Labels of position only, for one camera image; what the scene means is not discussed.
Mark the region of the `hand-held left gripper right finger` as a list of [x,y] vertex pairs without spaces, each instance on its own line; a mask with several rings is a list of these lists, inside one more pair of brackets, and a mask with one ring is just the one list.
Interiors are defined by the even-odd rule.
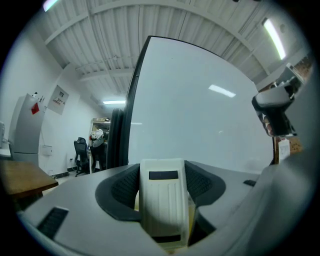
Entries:
[[184,256],[248,256],[259,200],[261,173],[184,162],[187,189],[195,203]]

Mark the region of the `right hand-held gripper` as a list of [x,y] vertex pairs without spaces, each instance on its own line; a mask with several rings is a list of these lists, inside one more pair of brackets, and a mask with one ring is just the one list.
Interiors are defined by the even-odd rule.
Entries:
[[264,110],[272,127],[273,136],[293,136],[296,134],[293,125],[286,115],[286,110],[293,104],[300,93],[303,81],[296,76],[283,85],[259,92],[252,98],[256,111]]

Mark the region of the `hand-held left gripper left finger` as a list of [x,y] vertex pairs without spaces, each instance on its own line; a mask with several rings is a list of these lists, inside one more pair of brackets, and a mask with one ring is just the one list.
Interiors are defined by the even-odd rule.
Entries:
[[[162,248],[137,222],[118,221],[95,198],[98,184],[126,171],[125,166],[72,178],[29,206],[19,219],[54,256],[163,256]],[[38,230],[55,208],[67,211],[53,238]]]

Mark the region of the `white whiteboard with black frame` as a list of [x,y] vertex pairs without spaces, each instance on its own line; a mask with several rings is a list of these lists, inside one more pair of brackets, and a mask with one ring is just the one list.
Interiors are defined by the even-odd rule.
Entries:
[[260,173],[273,140],[252,105],[254,82],[202,47],[149,36],[133,71],[121,115],[121,166],[181,158]]

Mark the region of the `person's right hand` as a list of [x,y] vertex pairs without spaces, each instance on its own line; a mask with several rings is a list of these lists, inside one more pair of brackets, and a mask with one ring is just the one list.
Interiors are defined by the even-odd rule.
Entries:
[[274,133],[273,133],[272,126],[271,126],[267,116],[265,116],[263,118],[263,121],[264,121],[264,126],[265,126],[267,134],[272,137],[274,135]]

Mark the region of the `brown storage shelf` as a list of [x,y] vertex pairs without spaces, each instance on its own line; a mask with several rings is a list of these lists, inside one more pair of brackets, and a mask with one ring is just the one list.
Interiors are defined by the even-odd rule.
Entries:
[[[306,80],[311,73],[312,66],[314,64],[315,58],[311,53],[307,54],[303,59],[301,59],[294,67],[299,72],[299,74]],[[276,165],[279,163],[279,142],[283,141],[285,137],[273,137],[273,159],[270,165]],[[303,151],[303,146],[301,145],[300,139],[297,136],[287,138],[289,140],[290,155],[299,153]]]

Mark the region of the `white paper tag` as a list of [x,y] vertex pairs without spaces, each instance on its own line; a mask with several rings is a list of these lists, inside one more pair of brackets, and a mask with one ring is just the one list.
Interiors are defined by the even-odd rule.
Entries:
[[278,142],[278,158],[279,162],[283,161],[290,156],[290,140],[287,138],[282,138]]

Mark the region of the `black chair with clothes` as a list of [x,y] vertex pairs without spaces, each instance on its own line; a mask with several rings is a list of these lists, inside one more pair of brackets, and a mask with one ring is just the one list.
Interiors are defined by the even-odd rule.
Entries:
[[92,156],[91,171],[96,171],[97,162],[99,170],[103,171],[107,167],[107,144],[104,143],[104,132],[102,129],[92,131],[89,136],[89,148]]

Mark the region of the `black office chair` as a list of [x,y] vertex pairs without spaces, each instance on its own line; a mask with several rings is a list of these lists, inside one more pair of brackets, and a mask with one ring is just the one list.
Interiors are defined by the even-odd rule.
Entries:
[[76,164],[76,177],[80,174],[87,174],[90,171],[90,160],[87,154],[87,143],[83,137],[78,137],[74,141],[75,159]]

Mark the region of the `brown wooden table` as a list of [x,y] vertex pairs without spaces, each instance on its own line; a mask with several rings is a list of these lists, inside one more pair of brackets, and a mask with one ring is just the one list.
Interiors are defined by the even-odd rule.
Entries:
[[0,160],[0,178],[11,199],[22,199],[55,188],[59,183],[31,162]]

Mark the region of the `metal storage shelf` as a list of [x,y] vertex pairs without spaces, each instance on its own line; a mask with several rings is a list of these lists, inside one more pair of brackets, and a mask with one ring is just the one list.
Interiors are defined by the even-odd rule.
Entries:
[[109,131],[110,131],[111,121],[109,118],[93,118],[92,119],[92,126],[91,131],[97,132],[102,130],[104,140],[108,140]]

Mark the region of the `grey refrigerator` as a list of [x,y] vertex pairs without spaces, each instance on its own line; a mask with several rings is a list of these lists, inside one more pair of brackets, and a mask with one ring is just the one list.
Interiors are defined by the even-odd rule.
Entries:
[[[32,115],[32,106],[38,103],[40,111]],[[10,153],[14,161],[39,165],[39,143],[47,107],[30,94],[21,96],[16,103],[8,134]]]

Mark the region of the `grey wall electrical panel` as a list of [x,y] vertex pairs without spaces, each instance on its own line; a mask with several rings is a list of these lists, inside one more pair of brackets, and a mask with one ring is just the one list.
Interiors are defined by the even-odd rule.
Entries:
[[57,85],[50,97],[47,108],[56,114],[62,115],[68,98],[69,94]]

